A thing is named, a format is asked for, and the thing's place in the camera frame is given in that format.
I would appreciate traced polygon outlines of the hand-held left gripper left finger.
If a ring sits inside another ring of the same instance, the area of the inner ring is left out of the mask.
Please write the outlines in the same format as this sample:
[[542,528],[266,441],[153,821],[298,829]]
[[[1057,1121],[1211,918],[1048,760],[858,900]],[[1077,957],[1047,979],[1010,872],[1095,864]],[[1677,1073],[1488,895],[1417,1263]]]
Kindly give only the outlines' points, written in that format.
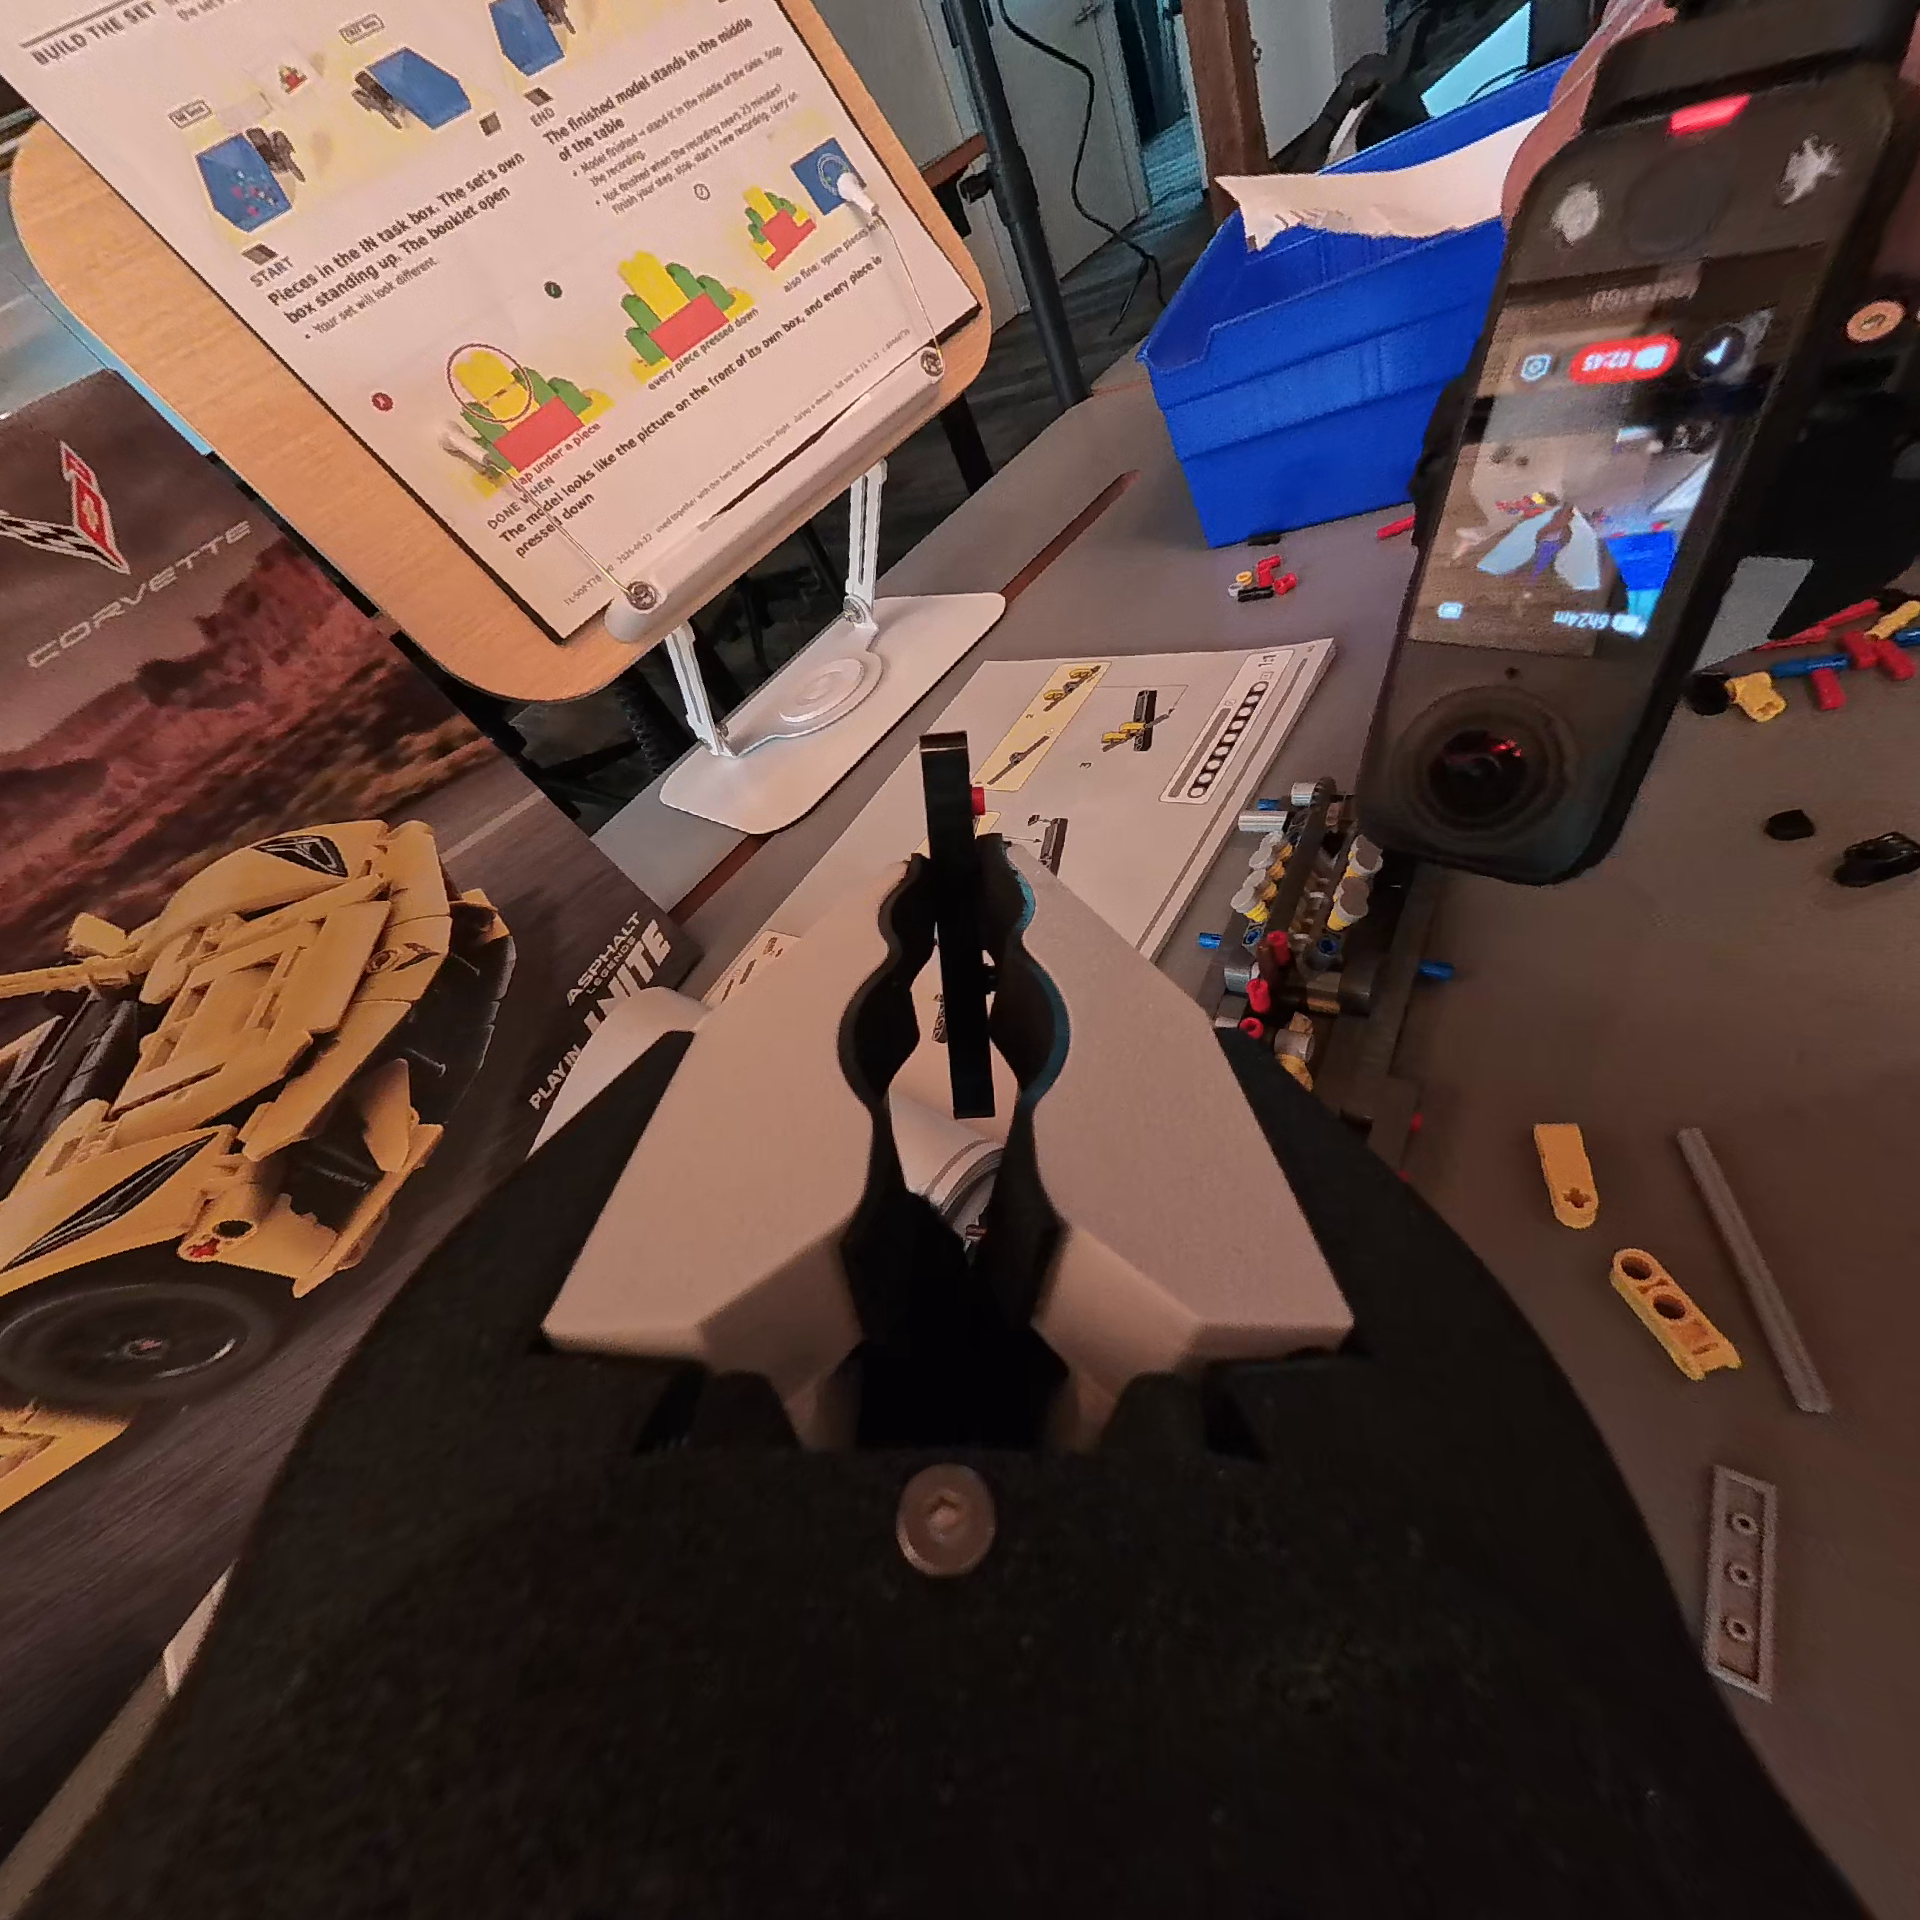
[[841,1245],[873,1145],[895,1141],[847,1080],[841,1029],[890,957],[880,910],[903,879],[907,860],[885,861],[690,1032],[544,1316],[554,1349],[760,1376],[805,1444],[853,1440]]

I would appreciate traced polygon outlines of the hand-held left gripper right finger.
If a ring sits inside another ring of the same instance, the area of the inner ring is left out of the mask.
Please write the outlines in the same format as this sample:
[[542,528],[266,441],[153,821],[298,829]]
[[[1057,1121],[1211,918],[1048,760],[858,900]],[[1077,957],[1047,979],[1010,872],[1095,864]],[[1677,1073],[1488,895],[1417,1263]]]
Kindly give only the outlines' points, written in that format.
[[1091,1449],[1139,1376],[1334,1350],[1353,1310],[1225,1035],[1032,854],[977,853],[1017,1080],[977,1253],[1065,1369],[1047,1435]]

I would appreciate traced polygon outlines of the black lego beam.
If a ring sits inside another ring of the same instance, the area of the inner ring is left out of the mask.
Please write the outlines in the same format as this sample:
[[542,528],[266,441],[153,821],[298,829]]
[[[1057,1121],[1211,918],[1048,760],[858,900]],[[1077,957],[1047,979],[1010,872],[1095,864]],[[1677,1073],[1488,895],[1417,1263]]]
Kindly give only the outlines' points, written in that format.
[[981,933],[981,847],[962,731],[922,734],[918,768],[928,829],[928,884],[941,965],[950,1113],[986,1119],[994,1109],[990,985]]

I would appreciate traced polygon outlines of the partly built lego chassis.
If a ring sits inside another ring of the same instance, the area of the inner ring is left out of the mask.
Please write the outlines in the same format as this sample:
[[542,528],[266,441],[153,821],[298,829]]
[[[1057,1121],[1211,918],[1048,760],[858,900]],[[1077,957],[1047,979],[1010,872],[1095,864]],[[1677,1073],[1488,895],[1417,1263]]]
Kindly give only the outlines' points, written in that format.
[[1253,847],[1221,931],[1201,939],[1198,1004],[1362,1134],[1418,1095],[1393,1070],[1417,987],[1450,975],[1427,956],[1446,871],[1379,847],[1333,779],[1249,804]]

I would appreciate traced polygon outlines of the yellow lego connector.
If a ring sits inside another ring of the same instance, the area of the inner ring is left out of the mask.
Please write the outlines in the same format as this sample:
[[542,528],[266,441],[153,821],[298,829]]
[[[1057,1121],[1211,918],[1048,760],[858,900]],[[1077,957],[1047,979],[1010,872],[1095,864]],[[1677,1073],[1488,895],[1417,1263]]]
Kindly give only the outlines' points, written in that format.
[[1694,1304],[1658,1256],[1619,1247],[1609,1283],[1687,1381],[1699,1382],[1709,1374],[1743,1366],[1734,1343]]

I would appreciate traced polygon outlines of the yellow car set box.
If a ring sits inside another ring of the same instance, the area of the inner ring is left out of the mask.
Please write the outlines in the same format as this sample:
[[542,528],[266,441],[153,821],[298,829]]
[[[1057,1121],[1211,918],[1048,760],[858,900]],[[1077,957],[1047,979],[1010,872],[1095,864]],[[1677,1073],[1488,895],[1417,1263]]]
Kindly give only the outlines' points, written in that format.
[[1,455],[8,1511],[402,1276],[699,945],[127,380]]

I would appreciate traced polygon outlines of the grey lego axle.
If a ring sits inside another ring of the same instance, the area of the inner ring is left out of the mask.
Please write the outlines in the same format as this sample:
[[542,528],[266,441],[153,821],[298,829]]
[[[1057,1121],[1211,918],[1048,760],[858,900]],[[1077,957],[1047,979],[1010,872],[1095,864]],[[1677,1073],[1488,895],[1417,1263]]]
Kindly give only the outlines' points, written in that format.
[[1699,1128],[1689,1124],[1675,1132],[1675,1145],[1699,1201],[1712,1216],[1718,1241],[1734,1267],[1789,1400],[1806,1414],[1831,1417],[1832,1393],[1816,1371],[1813,1353],[1791,1318],[1782,1288],[1762,1254],[1760,1241],[1739,1207],[1734,1189],[1727,1184],[1709,1141]]

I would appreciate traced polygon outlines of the grey lego plate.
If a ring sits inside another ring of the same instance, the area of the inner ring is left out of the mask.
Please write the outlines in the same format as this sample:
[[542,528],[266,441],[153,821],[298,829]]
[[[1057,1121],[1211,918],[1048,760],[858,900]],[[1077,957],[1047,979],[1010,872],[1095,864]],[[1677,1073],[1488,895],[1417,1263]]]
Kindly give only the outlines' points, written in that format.
[[1709,1676],[1757,1700],[1774,1699],[1778,1493],[1733,1467],[1712,1467],[1699,1655]]

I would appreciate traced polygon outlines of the open instruction booklet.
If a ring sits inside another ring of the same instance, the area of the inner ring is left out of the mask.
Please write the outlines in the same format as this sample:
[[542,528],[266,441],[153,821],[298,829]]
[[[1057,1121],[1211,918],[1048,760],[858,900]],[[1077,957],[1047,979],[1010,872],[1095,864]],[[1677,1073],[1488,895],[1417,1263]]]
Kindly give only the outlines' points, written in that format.
[[[1321,638],[1240,651],[990,660],[935,731],[967,734],[985,796],[977,828],[1037,860],[1151,960],[1334,651],[1333,638]],[[909,749],[811,871],[757,915],[751,942],[725,948],[728,967],[706,989],[706,1005],[762,971],[760,956],[769,965],[857,879],[920,847],[915,757]],[[640,1016],[614,1013],[613,1037],[586,1041],[534,1145],[621,1072],[614,1056],[630,1040],[649,1044]]]

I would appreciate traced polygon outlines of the blue plastic bin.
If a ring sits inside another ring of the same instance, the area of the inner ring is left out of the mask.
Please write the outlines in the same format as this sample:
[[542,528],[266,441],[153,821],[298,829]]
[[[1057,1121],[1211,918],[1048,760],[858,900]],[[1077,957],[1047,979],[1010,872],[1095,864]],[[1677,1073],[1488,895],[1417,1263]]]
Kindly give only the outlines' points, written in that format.
[[1496,185],[1488,211],[1433,233],[1285,225],[1264,247],[1233,213],[1213,233],[1137,351],[1211,544],[1402,500],[1490,311]]

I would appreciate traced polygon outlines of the white crumpled paper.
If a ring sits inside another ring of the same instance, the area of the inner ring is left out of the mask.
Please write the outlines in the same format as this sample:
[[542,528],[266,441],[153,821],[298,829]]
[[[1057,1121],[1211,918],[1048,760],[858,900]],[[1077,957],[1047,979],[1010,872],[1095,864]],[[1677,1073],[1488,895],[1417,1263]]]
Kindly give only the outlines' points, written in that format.
[[1539,120],[1539,115],[1531,115],[1462,149],[1395,172],[1222,175],[1215,185],[1237,200],[1247,248],[1269,247],[1286,228],[1427,238],[1474,228],[1501,214],[1505,172],[1521,139]]

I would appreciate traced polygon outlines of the black metal pole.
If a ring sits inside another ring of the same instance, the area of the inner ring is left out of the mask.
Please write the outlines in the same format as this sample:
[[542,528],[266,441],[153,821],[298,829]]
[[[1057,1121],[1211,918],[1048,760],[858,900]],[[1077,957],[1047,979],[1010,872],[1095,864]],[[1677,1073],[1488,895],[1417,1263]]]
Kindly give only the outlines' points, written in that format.
[[1087,397],[1087,381],[1072,341],[1063,286],[1053,269],[1040,192],[992,48],[986,9],[981,1],[950,1],[950,14],[977,131],[986,143],[999,217],[1014,247],[1053,397],[1063,411],[1069,411]]

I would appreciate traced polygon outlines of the wooden board document stand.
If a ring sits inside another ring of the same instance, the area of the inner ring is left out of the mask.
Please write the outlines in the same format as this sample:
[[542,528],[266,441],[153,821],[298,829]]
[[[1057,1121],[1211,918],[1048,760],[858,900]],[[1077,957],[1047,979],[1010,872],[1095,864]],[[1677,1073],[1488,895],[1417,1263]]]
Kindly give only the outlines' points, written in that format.
[[999,591],[877,589],[885,457],[962,397],[985,363],[992,317],[967,248],[815,7],[783,7],[913,207],[938,221],[981,309],[944,344],[938,390],[909,413],[894,409],[888,430],[858,443],[843,471],[794,486],[682,596],[654,607],[649,593],[621,593],[562,645],[41,116],[16,206],[21,238],[56,297],[457,681],[553,701],[595,689],[662,646],[694,735],[690,771],[667,777],[662,799],[745,835],[808,812],[1002,614]]

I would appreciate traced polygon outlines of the printed instruction sheet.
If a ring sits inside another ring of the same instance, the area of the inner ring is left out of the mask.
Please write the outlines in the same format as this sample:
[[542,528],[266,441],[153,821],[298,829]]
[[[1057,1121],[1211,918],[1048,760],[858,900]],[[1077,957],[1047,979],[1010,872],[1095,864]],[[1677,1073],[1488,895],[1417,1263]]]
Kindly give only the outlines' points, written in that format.
[[5,4],[5,80],[554,645],[981,309],[783,4]]

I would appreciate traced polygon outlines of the wooden post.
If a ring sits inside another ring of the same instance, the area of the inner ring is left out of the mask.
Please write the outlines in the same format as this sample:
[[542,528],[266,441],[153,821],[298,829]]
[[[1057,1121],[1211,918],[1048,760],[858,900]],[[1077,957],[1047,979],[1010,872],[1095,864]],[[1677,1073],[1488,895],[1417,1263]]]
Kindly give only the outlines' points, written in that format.
[[1206,180],[1269,172],[1256,44],[1246,1],[1182,1]]

